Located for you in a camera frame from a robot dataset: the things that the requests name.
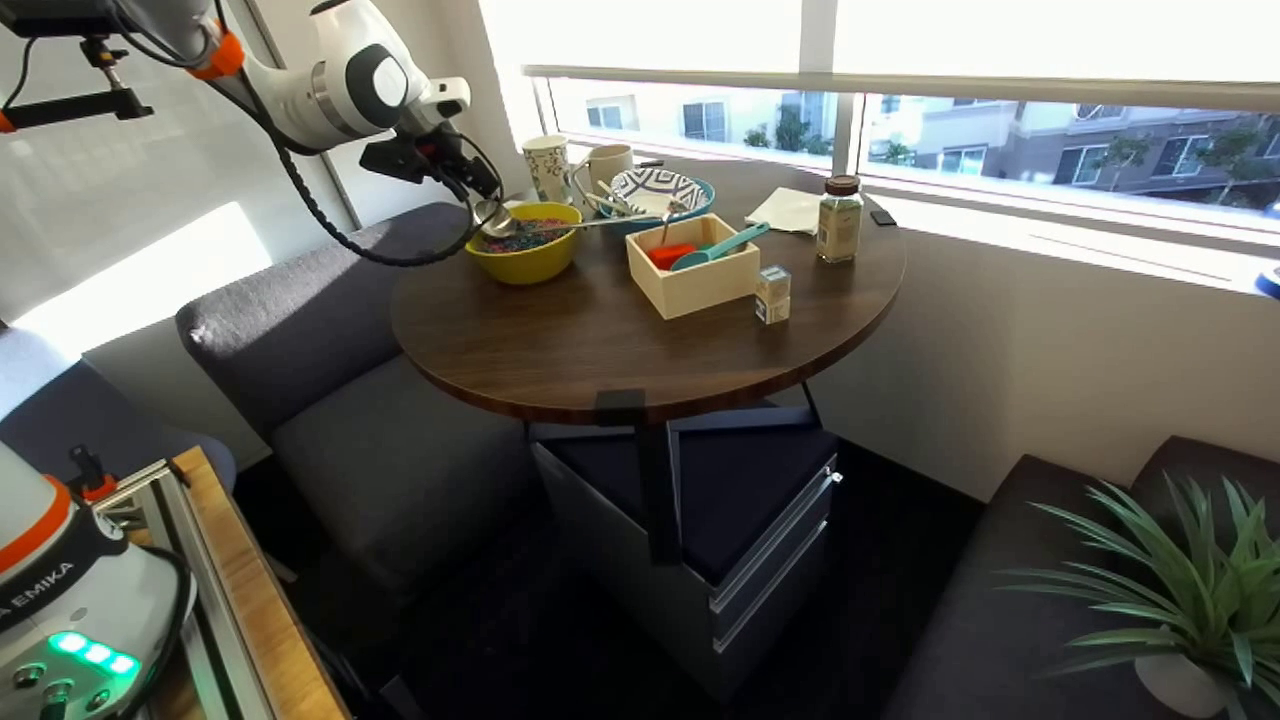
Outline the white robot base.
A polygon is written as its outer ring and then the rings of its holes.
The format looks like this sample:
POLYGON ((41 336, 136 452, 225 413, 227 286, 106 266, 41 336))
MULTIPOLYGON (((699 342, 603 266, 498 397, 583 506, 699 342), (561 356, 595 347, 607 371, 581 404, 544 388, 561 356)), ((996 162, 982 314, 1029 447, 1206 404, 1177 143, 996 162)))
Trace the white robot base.
POLYGON ((0 720, 125 720, 185 571, 0 444, 0 720))

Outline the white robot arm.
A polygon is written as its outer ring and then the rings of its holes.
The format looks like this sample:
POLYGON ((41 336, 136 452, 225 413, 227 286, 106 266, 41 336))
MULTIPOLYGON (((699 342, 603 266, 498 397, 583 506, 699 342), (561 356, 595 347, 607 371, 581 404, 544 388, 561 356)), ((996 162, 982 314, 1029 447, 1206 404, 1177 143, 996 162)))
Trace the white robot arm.
POLYGON ((125 36, 227 95, 287 151, 318 155, 363 141, 367 172, 438 179, 455 201, 505 197, 494 160, 468 151, 468 135, 453 129, 471 105, 468 80, 429 76, 371 0, 318 0, 308 12, 318 52, 294 69, 255 59, 219 0, 0 0, 0 22, 25 41, 82 36, 83 59, 109 80, 106 92, 4 105, 4 131, 146 114, 141 95, 111 76, 120 59, 111 36, 125 36))

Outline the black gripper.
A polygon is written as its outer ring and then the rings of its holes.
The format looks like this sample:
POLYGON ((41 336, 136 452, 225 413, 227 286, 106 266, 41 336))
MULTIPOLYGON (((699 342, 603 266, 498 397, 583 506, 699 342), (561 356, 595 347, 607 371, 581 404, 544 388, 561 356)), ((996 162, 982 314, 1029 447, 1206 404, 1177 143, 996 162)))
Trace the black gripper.
POLYGON ((361 162, 396 179, 438 179, 453 191, 465 191, 465 201, 480 213, 498 213, 505 205, 505 179, 494 166, 483 166, 471 141, 453 123, 371 141, 361 151, 361 162))

